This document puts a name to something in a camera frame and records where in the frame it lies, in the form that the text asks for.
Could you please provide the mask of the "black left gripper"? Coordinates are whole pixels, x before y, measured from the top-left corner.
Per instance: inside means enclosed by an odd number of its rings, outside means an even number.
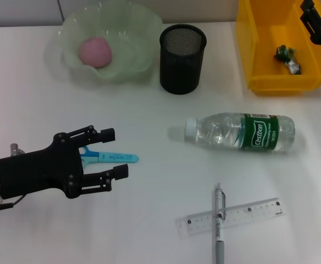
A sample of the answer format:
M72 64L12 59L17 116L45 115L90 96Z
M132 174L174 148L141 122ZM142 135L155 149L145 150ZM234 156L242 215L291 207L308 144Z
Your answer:
M67 198L81 193L112 190L112 180L129 176L127 164L99 173L83 175L79 148L115 141L115 130L98 132L93 125L54 136L43 150L0 159L0 195L13 198L50 188L59 189Z

